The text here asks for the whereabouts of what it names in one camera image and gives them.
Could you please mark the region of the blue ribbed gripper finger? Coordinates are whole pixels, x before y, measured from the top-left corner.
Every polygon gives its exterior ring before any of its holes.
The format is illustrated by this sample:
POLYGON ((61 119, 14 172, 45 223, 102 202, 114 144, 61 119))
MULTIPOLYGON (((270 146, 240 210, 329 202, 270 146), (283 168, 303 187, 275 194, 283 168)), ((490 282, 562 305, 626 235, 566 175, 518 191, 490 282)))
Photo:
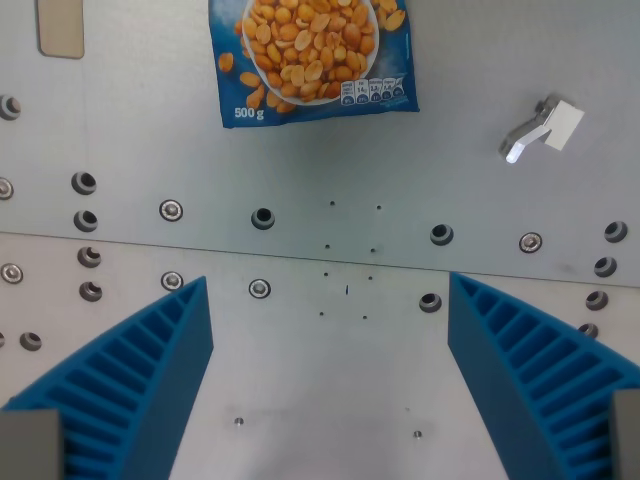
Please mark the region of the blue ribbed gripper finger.
POLYGON ((449 277, 448 346, 511 479, 611 479, 609 408, 639 368, 565 322, 449 277))
POLYGON ((105 331, 3 408, 60 415, 67 479, 166 479, 213 349, 200 277, 105 331))

